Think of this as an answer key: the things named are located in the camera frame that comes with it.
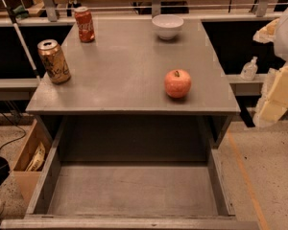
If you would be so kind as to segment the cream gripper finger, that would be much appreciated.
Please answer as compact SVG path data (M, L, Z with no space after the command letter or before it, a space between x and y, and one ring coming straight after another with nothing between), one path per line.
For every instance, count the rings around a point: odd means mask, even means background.
M269 22L266 26L257 31L252 39L259 43L273 42L275 38L275 30L278 21L279 19L277 18Z
M288 63L285 63L278 70L269 69L252 121L257 127L269 127L275 124L287 110Z

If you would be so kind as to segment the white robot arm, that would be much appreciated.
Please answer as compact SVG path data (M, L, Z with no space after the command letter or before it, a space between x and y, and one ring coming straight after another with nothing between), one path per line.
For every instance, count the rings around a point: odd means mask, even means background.
M288 110L288 8L280 18L257 31L253 39L273 42L275 55L285 61L278 70L269 69L252 118L257 127L269 127Z

